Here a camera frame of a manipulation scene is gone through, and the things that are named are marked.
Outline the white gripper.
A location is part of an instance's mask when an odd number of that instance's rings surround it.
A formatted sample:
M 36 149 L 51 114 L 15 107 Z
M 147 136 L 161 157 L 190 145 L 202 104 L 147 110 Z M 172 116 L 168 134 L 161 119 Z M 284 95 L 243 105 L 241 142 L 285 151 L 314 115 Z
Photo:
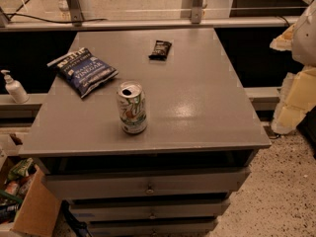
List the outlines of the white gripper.
M 274 133 L 288 134 L 316 106 L 316 68 L 312 67 L 316 66 L 316 0 L 295 25 L 272 40 L 270 48 L 292 50 L 292 58 L 307 65 L 297 74 L 287 73 L 280 88 L 271 128 Z

